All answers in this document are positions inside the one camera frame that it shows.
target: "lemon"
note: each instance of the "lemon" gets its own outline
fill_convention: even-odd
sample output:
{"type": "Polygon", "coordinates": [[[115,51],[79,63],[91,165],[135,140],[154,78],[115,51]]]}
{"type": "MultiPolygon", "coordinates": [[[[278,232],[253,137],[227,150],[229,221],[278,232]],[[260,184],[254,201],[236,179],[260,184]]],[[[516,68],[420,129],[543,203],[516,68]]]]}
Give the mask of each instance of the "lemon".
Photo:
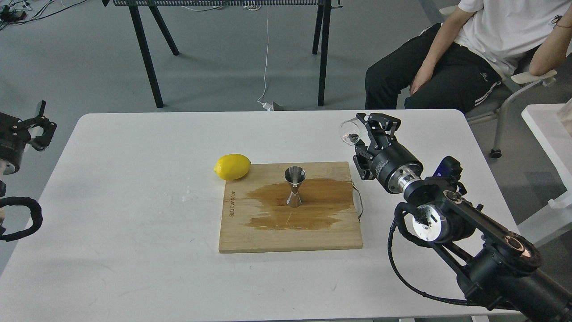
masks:
{"type": "Polygon", "coordinates": [[[242,154],[227,154],[216,162],[214,172],[222,180],[236,180],[248,173],[250,164],[250,160],[242,154]]]}

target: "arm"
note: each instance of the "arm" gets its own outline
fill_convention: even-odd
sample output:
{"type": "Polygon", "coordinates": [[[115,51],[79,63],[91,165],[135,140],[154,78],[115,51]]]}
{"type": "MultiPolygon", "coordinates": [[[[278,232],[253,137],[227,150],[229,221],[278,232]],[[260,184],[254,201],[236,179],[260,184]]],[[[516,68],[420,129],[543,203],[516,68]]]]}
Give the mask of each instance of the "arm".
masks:
{"type": "Polygon", "coordinates": [[[431,79],[435,65],[451,46],[463,25],[472,17],[473,14],[473,12],[466,12],[457,7],[447,20],[445,20],[429,48],[427,57],[423,61],[421,68],[419,68],[417,75],[411,83],[409,90],[411,95],[417,92],[419,88],[431,79]]]}
{"type": "Polygon", "coordinates": [[[572,39],[572,5],[540,45],[530,62],[529,72],[540,76],[564,63],[566,51],[572,39]]]}

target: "gray floor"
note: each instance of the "gray floor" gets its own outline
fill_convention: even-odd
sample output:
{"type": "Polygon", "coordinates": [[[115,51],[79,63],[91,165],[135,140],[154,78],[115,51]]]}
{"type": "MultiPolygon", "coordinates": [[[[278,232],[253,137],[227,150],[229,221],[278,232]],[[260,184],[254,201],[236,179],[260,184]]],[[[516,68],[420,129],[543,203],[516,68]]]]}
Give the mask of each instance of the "gray floor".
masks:
{"type": "MultiPolygon", "coordinates": [[[[37,7],[42,1],[31,4],[37,7]]],[[[74,3],[62,2],[66,6],[74,3]]],[[[311,55],[314,7],[263,7],[254,12],[226,7],[202,13],[162,7],[161,13],[181,52],[178,57],[170,53],[150,12],[142,7],[142,20],[167,105],[163,110],[154,106],[126,7],[103,7],[101,2],[91,0],[39,22],[9,26],[0,32],[0,110],[27,119],[34,116],[37,102],[46,100],[46,112],[58,128],[47,151],[28,151],[21,171],[3,178],[7,195],[39,198],[77,120],[86,113],[262,112],[256,100],[264,89],[267,9],[268,90],[262,101],[275,101],[286,110],[362,109],[366,69],[439,19],[436,8],[455,2],[342,1],[344,7],[332,12],[323,108],[317,106],[320,57],[311,55]]],[[[62,4],[55,2],[47,12],[61,8],[62,4]]],[[[535,89],[514,103],[503,157],[488,160],[517,223],[564,191],[553,165],[520,116],[528,104],[564,103],[572,97],[570,60],[558,72],[556,85],[535,89]]],[[[486,153],[495,123],[472,129],[486,153]]],[[[159,128],[149,131],[161,133],[159,128]]],[[[256,129],[253,132],[263,135],[256,129]]],[[[173,140],[184,148],[185,138],[173,140]]],[[[27,218],[18,209],[9,208],[8,215],[8,229],[24,227],[27,218]]],[[[14,246],[0,244],[0,272],[14,246]]],[[[544,271],[572,289],[572,234],[540,250],[545,257],[544,271]]],[[[522,316],[491,319],[524,320],[522,316]]]]}

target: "metal jigger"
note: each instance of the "metal jigger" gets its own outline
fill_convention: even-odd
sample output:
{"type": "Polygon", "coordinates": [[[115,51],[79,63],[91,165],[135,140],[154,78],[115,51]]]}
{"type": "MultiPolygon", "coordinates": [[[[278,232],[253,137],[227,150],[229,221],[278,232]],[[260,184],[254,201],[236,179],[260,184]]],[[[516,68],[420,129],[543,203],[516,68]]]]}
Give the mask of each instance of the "metal jigger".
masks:
{"type": "Polygon", "coordinates": [[[288,196],[288,200],[286,200],[286,204],[290,207],[296,208],[302,205],[302,199],[300,199],[300,195],[298,194],[298,189],[306,179],[306,171],[300,167],[290,167],[286,169],[284,172],[284,178],[290,184],[290,189],[292,192],[290,196],[288,196]]]}

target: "chair armrest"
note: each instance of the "chair armrest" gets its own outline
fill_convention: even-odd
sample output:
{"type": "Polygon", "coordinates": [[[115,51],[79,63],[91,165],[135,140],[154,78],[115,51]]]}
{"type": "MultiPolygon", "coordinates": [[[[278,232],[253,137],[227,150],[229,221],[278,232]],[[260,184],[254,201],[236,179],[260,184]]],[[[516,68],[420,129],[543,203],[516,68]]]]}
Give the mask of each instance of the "chair armrest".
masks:
{"type": "Polygon", "coordinates": [[[532,75],[530,72],[524,72],[524,73],[520,73],[520,74],[516,74],[513,75],[511,77],[511,79],[513,80],[513,82],[517,83],[517,84],[526,84],[526,83],[530,83],[533,81],[539,81],[539,80],[544,80],[550,77],[554,77],[556,76],[556,70],[551,70],[549,72],[547,72],[544,75],[540,75],[540,76],[534,76],[532,75]]]}
{"type": "Polygon", "coordinates": [[[440,12],[443,16],[448,17],[448,16],[450,16],[450,15],[453,13],[453,11],[455,11],[456,8],[457,8],[457,6],[445,7],[445,8],[439,9],[439,12],[440,12]]]}

